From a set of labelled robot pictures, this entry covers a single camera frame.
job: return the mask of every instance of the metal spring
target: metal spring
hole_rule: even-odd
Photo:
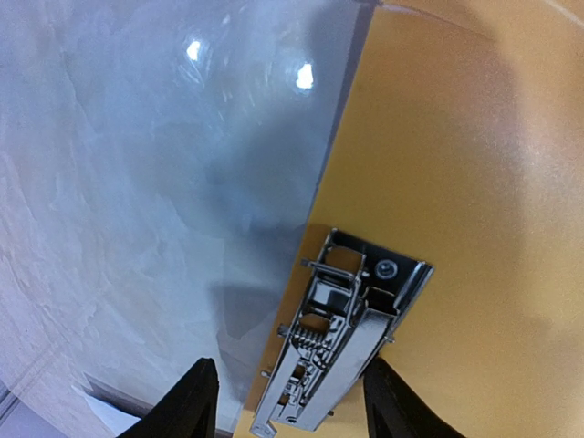
[[[307,328],[298,327],[296,330],[294,330],[292,339],[298,342],[299,347],[305,349],[316,349],[322,347],[325,340],[325,335]]]

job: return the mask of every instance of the screw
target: screw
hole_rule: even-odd
[[[288,328],[288,326],[285,326],[284,324],[280,324],[277,327],[277,335],[280,338],[285,338],[286,336],[288,336],[288,331],[290,330],[290,328]]]
[[[375,266],[375,276],[380,280],[391,280],[398,275],[397,264],[389,259],[380,260]]]

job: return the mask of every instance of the metal binder clip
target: metal binder clip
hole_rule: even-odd
[[[335,250],[357,257],[348,270],[329,263]],[[315,431],[361,376],[420,295],[433,268],[333,229],[255,411],[251,433],[276,435],[273,422]],[[324,323],[315,328],[310,319]]]

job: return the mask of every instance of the clear plastic sheet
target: clear plastic sheet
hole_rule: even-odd
[[[0,3],[0,378],[112,436],[200,357],[233,430],[318,184],[349,0]]]

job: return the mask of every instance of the marble surface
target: marble surface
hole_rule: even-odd
[[[350,0],[0,2],[0,378],[113,436],[217,362],[233,430],[325,161]]]

